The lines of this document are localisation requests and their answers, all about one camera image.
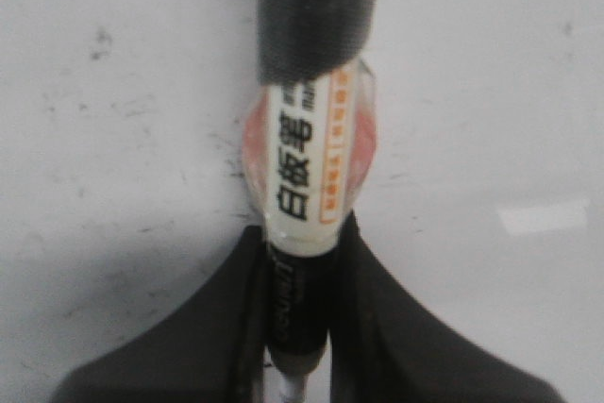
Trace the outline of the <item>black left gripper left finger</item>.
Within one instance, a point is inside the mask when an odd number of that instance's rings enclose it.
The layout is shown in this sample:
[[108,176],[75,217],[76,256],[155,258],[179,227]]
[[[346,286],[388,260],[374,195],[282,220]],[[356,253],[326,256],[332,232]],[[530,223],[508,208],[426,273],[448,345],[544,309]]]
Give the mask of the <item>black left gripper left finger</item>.
[[71,372],[54,402],[261,402],[267,266],[259,227],[183,305]]

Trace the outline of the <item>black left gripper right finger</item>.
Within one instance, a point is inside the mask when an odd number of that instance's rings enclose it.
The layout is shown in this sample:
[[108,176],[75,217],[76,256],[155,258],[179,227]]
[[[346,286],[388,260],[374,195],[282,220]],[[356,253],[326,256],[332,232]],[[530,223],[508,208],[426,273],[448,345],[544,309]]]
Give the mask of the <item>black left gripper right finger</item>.
[[560,402],[548,382],[447,326],[378,261],[355,215],[332,279],[332,402]]

